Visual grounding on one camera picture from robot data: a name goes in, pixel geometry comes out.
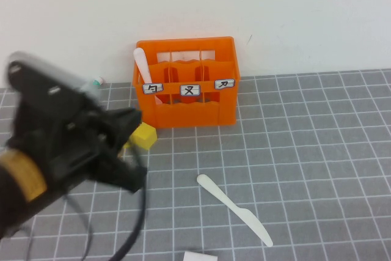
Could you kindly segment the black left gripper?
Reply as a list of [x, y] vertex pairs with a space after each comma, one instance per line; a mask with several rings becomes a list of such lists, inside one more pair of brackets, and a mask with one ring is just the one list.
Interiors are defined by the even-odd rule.
[[7, 78], [20, 99], [6, 143], [6, 192], [63, 193], [88, 176], [92, 162], [97, 182], [133, 194], [146, 187], [138, 153], [132, 162], [110, 152], [99, 157], [98, 145], [103, 134], [120, 150], [141, 124], [140, 110], [104, 111], [86, 80], [46, 61], [9, 61]]

